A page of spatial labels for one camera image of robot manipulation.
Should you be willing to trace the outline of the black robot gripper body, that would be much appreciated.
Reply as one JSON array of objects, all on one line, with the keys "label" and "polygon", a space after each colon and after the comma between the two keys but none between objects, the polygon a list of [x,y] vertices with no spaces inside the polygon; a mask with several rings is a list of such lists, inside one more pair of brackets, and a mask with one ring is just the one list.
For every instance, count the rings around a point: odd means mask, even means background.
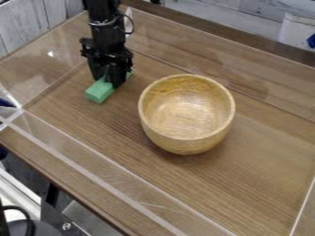
[{"label": "black robot gripper body", "polygon": [[91,38],[81,38],[81,55],[91,66],[106,66],[122,62],[134,65],[134,53],[126,48],[126,37],[134,32],[127,31],[123,21],[89,21]]}]

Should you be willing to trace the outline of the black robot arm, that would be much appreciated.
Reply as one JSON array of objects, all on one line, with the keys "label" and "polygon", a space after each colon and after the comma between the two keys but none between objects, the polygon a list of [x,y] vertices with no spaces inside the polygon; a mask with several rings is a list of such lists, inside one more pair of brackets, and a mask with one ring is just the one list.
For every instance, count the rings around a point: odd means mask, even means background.
[{"label": "black robot arm", "polygon": [[116,89],[132,72],[134,53],[126,47],[126,38],[134,29],[126,30],[120,0],[85,0],[91,37],[83,37],[81,55],[87,58],[95,80],[104,79]]}]

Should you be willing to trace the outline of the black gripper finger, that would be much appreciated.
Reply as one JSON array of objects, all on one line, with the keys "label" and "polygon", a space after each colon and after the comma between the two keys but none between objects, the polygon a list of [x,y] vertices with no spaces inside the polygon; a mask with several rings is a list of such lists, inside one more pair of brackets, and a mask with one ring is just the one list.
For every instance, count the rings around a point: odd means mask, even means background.
[{"label": "black gripper finger", "polygon": [[91,70],[91,74],[95,80],[99,80],[104,77],[107,73],[107,61],[104,58],[87,58],[88,67]]},{"label": "black gripper finger", "polygon": [[111,64],[107,67],[104,81],[112,84],[116,89],[127,80],[128,76],[134,72],[131,67],[119,64]]}]

